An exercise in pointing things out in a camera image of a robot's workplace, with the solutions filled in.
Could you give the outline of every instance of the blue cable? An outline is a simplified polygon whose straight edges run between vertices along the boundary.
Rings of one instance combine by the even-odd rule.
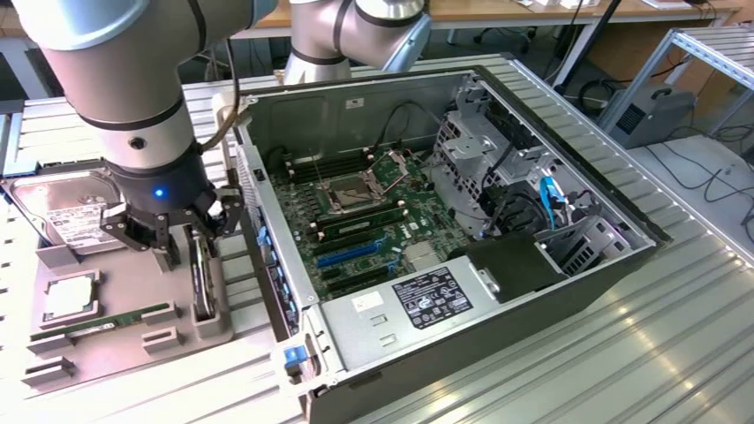
[[[552,206],[549,205],[549,196],[556,198],[559,201],[565,202],[563,195],[557,191],[557,186],[555,185],[555,180],[552,177],[545,176],[539,180],[539,199],[541,199],[541,205],[547,211],[547,216],[549,218],[549,229],[555,230],[555,213],[552,212]]]

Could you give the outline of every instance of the warning sticker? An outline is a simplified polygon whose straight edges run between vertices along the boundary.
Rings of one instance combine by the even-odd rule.
[[[447,268],[393,284],[392,290],[417,329],[443,322],[473,307]]]

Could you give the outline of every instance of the slotted metal table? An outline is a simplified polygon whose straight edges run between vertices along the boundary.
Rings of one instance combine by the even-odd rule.
[[[419,63],[415,70],[483,65],[675,239],[579,314],[373,411],[357,422],[752,422],[754,263],[623,149],[516,61],[499,56]],[[375,72],[360,68],[356,76]],[[242,88],[269,87],[272,77]],[[185,87],[200,141],[213,132],[210,97],[229,82]],[[88,157],[96,145],[64,99],[28,102],[22,155]],[[205,157],[221,178],[218,153]],[[278,394],[266,311],[242,238],[220,245],[236,339],[177,360],[24,400],[9,365],[24,350],[24,296],[34,236],[0,204],[1,422],[305,422]]]
[[[669,47],[677,46],[698,60],[731,77],[746,89],[746,93],[730,105],[710,133],[715,133],[754,93],[754,26],[720,26],[707,28],[671,29],[648,57],[636,78],[620,97],[608,105],[599,118],[599,126],[609,133],[623,112],[628,108],[633,95],[648,81],[649,75],[664,62]],[[669,74],[667,83],[675,82],[688,67],[687,61]]]

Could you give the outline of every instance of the gray robot arm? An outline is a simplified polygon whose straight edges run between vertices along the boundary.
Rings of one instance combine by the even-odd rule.
[[[286,83],[347,77],[345,57],[387,71],[416,60],[429,29],[423,0],[290,4]],[[214,189],[206,180],[176,67],[254,25],[276,0],[14,0],[14,7],[125,197],[104,211],[102,230],[168,255],[170,226],[188,224],[209,239],[232,231],[240,188]],[[217,200],[222,215],[212,218]]]
[[[285,83],[340,80],[348,59],[387,72],[416,62],[429,35],[424,0],[290,0]]]

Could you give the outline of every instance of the connector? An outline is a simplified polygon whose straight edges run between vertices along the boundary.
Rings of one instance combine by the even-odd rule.
[[[316,260],[316,267],[324,268],[324,267],[328,267],[329,265],[336,265],[340,262],[348,261],[348,260],[355,259],[360,256],[367,256],[368,254],[375,253],[381,248],[381,245],[385,242],[385,240],[387,240],[387,236],[384,236],[379,240],[375,240],[369,245],[357,247],[357,248],[351,249],[351,250],[345,250],[344,252],[339,253],[339,254],[333,254],[332,256],[317,259]]]

